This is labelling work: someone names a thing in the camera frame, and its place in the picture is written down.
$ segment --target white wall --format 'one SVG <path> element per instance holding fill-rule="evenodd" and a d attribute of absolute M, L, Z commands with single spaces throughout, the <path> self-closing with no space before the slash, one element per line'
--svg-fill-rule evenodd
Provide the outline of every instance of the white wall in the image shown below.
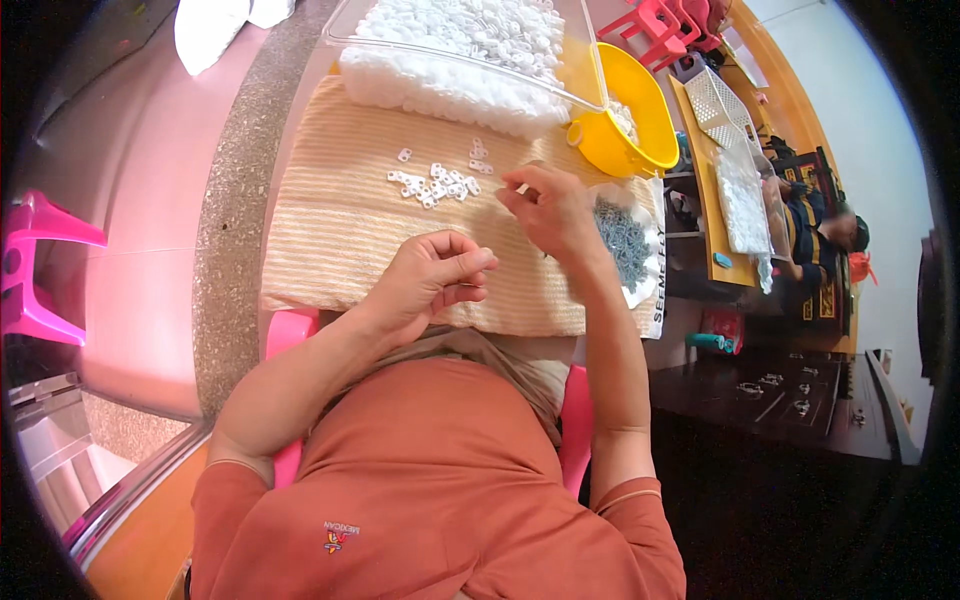
<path fill-rule="evenodd" d="M 870 226 L 879 287 L 862 286 L 857 350 L 893 349 L 890 380 L 915 406 L 911 436 L 923 447 L 932 388 L 920 378 L 917 274 L 933 219 L 916 135 L 883 67 L 833 0 L 746 3 L 804 86 L 847 200 Z"/>

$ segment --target wooden table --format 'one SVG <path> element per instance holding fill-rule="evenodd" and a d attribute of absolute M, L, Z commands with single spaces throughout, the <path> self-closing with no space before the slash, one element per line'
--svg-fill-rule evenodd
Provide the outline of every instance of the wooden table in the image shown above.
<path fill-rule="evenodd" d="M 697 178 L 697 189 L 700 191 L 700 207 L 706 229 L 704 237 L 707 242 L 707 277 L 714 281 L 756 287 L 756 267 L 746 254 L 734 253 L 731 250 L 730 240 L 727 237 L 727 225 L 723 220 L 720 193 L 717 190 L 717 178 L 713 170 L 713 159 L 719 146 L 697 125 L 697 117 L 686 96 L 684 85 L 673 76 L 669 76 L 668 79 L 684 121 L 686 139 L 693 157 L 693 172 Z M 725 255 L 731 260 L 733 266 L 727 269 L 716 264 L 713 261 L 714 252 Z"/>

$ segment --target clear plastic box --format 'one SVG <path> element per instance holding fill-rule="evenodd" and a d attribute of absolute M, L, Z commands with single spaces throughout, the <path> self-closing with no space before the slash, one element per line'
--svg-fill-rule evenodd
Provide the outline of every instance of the clear plastic box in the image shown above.
<path fill-rule="evenodd" d="M 564 88 L 539 81 L 512 69 L 491 64 L 485 60 L 454 54 L 421 45 L 392 42 L 381 39 L 363 39 L 351 37 L 356 33 L 357 24 L 376 5 L 377 0 L 342 0 L 324 25 L 321 40 L 327 45 L 347 48 L 395 49 L 422 53 L 440 60 L 451 60 L 464 66 L 474 66 L 515 79 L 518 82 L 535 85 L 568 101 L 574 108 L 590 112 L 603 112 L 608 107 L 607 84 L 604 81 L 603 67 L 597 53 L 596 37 L 587 13 L 584 0 L 552 0 L 553 9 L 565 21 L 564 51 L 561 59 L 564 66 L 557 70 L 557 79 Z"/>

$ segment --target hand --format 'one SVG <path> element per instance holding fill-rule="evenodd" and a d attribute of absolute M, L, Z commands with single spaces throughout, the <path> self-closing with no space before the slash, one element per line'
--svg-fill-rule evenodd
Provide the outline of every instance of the hand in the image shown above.
<path fill-rule="evenodd" d="M 483 272 L 496 266 L 492 250 L 462 233 L 418 235 L 400 244 L 390 266 L 353 310 L 364 313 L 391 349 L 398 348 L 417 340 L 445 307 L 486 298 Z"/>
<path fill-rule="evenodd" d="M 514 213 L 524 233 L 568 273 L 609 257 L 593 222 L 593 198 L 577 176 L 534 161 L 503 175 L 496 198 Z M 516 189 L 529 186 L 524 194 Z"/>

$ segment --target yellow bowl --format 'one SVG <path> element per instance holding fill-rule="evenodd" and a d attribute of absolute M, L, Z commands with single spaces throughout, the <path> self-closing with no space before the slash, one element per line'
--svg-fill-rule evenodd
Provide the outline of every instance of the yellow bowl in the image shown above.
<path fill-rule="evenodd" d="M 597 44 L 607 90 L 629 107 L 636 122 L 639 144 L 634 145 L 613 122 L 608 111 L 586 112 L 570 124 L 567 143 L 598 169 L 614 177 L 640 175 L 650 179 L 677 164 L 680 149 L 663 92 L 657 80 L 639 62 L 608 43 Z"/>

